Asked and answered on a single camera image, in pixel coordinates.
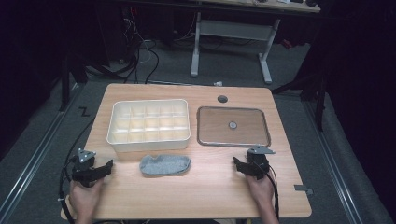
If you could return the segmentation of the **grey tape piece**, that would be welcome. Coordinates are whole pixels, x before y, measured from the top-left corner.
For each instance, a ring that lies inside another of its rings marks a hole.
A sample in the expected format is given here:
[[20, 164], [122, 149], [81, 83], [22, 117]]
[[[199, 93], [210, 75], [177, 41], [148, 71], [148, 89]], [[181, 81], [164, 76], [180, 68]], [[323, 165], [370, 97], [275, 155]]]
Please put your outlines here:
[[307, 187], [306, 185], [294, 185], [294, 189], [296, 191], [303, 191], [306, 195], [313, 195], [314, 191], [312, 188]]

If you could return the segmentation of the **grey sock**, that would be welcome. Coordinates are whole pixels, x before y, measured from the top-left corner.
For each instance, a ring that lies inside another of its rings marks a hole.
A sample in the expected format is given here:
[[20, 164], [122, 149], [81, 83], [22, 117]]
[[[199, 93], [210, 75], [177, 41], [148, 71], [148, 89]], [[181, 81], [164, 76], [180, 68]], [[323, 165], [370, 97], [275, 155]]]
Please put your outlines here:
[[191, 159], [183, 155], [146, 155], [142, 158], [139, 169], [143, 175], [165, 176], [180, 175], [187, 172]]

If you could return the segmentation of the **dark metal stand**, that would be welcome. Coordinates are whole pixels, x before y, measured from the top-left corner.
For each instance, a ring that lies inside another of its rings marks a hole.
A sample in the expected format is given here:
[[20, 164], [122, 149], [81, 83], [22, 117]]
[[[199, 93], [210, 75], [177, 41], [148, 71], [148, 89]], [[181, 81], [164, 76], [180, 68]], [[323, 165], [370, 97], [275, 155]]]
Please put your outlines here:
[[301, 90], [300, 98], [304, 102], [316, 102], [314, 111], [314, 123], [322, 132], [322, 117], [325, 109], [325, 93], [327, 86], [327, 75], [315, 73], [303, 77], [297, 77], [293, 81], [272, 90], [272, 94], [280, 94], [287, 90]]
[[62, 60], [61, 111], [65, 111], [70, 101], [70, 77], [73, 77], [77, 84], [86, 84], [88, 81], [84, 64], [80, 58], [75, 54], [68, 53]]

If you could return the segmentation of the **clear tray with metal rim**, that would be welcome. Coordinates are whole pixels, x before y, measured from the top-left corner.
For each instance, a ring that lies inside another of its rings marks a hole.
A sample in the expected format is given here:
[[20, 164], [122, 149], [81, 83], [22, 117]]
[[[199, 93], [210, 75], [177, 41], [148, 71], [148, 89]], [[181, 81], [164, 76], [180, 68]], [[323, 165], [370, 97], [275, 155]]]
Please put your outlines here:
[[271, 136], [260, 109], [201, 106], [197, 111], [197, 141], [203, 146], [269, 147]]

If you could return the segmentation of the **metal floor rail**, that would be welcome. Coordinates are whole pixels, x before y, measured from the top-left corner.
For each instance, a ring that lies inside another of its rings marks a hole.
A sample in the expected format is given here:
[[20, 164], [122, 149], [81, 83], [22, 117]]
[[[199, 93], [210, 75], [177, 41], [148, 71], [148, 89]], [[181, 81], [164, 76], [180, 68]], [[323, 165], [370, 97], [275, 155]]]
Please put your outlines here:
[[325, 137], [324, 132], [321, 131], [316, 124], [314, 107], [307, 102], [302, 102], [302, 105], [316, 133], [317, 139], [320, 144], [321, 153], [328, 169], [328, 173], [332, 179], [338, 198], [345, 210], [349, 223], [362, 224], [361, 214], [358, 211], [349, 187], [347, 186], [347, 183], [340, 172], [340, 169], [332, 154], [331, 147]]
[[56, 87], [50, 99], [29, 120], [6, 157], [0, 161], [0, 222], [7, 222], [45, 156], [55, 134], [60, 129], [69, 107], [84, 88], [74, 84], [71, 97], [61, 102], [61, 87]]

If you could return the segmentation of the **wooden desk with white legs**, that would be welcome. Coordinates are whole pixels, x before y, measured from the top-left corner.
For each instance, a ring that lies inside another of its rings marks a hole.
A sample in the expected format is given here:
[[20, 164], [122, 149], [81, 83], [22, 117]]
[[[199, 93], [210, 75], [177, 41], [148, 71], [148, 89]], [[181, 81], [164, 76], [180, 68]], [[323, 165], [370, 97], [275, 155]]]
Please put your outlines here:
[[[284, 16], [314, 16], [320, 13], [315, 0], [120, 0], [140, 7], [185, 9], [195, 12], [194, 49], [191, 76], [199, 75], [200, 40], [202, 35], [258, 40], [266, 43], [258, 54], [263, 80], [272, 83], [267, 57]], [[228, 19], [203, 19], [203, 13], [230, 16], [258, 16], [258, 21], [243, 22]]]

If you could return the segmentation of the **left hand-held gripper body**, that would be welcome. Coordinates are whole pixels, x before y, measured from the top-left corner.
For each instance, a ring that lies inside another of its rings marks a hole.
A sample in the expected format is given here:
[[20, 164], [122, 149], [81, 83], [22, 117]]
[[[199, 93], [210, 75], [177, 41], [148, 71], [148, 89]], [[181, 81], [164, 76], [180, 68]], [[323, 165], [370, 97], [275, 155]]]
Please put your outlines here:
[[92, 176], [95, 155], [95, 152], [79, 148], [77, 158], [74, 162], [72, 179], [79, 182], [85, 188], [90, 188], [96, 183], [96, 179]]

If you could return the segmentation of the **person's right hand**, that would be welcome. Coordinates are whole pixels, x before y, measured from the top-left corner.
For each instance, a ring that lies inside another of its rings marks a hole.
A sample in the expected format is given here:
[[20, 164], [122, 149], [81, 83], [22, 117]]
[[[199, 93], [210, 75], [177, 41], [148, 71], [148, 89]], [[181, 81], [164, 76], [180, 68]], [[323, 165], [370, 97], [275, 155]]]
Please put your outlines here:
[[250, 194], [257, 205], [272, 205], [274, 190], [273, 185], [268, 177], [257, 179], [247, 175]]

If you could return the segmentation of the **person's left hand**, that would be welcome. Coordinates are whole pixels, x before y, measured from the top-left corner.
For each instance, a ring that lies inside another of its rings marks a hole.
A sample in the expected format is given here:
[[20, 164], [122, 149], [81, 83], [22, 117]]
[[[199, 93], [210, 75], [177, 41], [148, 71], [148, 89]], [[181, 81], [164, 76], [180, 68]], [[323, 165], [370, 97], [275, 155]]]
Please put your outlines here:
[[99, 179], [92, 187], [86, 188], [77, 181], [70, 183], [70, 203], [78, 218], [92, 217], [100, 199], [103, 179]]

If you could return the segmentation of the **white compartment storage box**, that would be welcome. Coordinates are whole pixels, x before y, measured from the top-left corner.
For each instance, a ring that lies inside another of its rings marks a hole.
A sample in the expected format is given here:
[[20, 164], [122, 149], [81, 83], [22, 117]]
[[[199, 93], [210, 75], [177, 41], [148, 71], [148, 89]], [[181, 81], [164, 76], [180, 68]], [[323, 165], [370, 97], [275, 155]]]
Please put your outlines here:
[[116, 152], [185, 149], [191, 137], [186, 100], [120, 101], [113, 105], [107, 142]]

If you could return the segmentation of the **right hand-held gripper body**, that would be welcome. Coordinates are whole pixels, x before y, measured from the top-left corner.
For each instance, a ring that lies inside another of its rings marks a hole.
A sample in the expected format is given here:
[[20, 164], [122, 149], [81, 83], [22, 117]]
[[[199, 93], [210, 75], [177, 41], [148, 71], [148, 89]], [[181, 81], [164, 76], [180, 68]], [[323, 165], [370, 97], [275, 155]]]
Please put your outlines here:
[[267, 154], [274, 154], [274, 151], [263, 146], [255, 146], [247, 150], [247, 163], [251, 166], [252, 174], [257, 180], [264, 178], [270, 171]]

